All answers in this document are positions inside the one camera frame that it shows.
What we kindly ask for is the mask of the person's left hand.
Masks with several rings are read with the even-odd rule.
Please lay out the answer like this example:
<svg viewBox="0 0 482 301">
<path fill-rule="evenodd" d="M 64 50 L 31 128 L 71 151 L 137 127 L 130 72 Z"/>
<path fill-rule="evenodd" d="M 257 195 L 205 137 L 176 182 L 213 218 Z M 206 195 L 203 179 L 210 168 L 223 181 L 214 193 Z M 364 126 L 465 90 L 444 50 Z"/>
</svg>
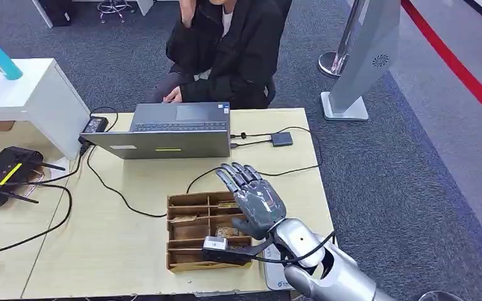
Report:
<svg viewBox="0 0 482 301">
<path fill-rule="evenodd" d="M 163 103 L 181 103 L 183 101 L 180 86 L 173 88 L 173 90 L 163 97 Z"/>
</svg>

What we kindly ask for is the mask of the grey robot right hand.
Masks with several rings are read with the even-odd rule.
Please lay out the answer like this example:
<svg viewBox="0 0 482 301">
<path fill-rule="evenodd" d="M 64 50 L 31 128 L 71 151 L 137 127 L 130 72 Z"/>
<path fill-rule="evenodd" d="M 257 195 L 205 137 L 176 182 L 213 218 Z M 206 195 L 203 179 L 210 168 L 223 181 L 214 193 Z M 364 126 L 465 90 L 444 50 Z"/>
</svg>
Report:
<svg viewBox="0 0 482 301">
<path fill-rule="evenodd" d="M 286 218 L 286 206 L 272 185 L 252 166 L 222 163 L 215 171 L 233 194 L 244 218 L 232 218 L 232 226 L 256 240 L 263 240 Z"/>
</svg>

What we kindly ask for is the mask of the person's right hand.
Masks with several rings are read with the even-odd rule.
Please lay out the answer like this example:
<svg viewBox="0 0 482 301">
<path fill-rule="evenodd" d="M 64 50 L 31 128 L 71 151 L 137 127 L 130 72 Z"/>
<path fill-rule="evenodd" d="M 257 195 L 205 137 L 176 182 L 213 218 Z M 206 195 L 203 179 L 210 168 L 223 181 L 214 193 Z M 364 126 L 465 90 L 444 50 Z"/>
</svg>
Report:
<svg viewBox="0 0 482 301">
<path fill-rule="evenodd" d="M 179 0 L 181 22 L 185 28 L 190 28 L 196 11 L 196 0 Z"/>
</svg>

